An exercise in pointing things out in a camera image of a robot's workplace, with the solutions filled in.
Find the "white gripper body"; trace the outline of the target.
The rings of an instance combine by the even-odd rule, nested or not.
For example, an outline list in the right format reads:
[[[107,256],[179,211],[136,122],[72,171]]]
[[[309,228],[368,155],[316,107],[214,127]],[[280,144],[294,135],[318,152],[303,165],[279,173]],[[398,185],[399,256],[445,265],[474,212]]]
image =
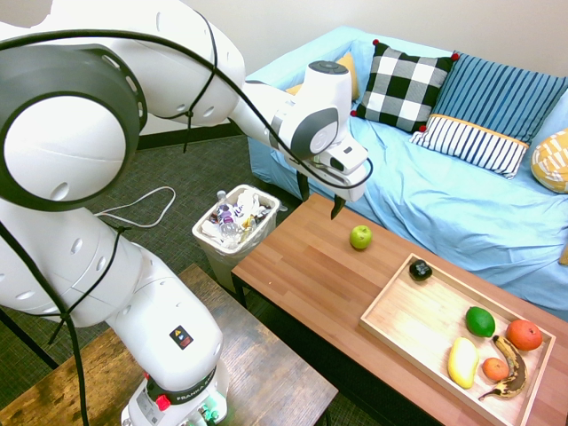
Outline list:
[[[333,194],[338,194],[346,201],[357,201],[365,192],[365,182],[369,178],[366,168],[368,158],[356,160],[353,167],[349,167],[343,158],[332,154],[319,154],[310,160],[297,161],[287,157],[287,164],[296,172],[300,171],[308,178],[319,181]]]

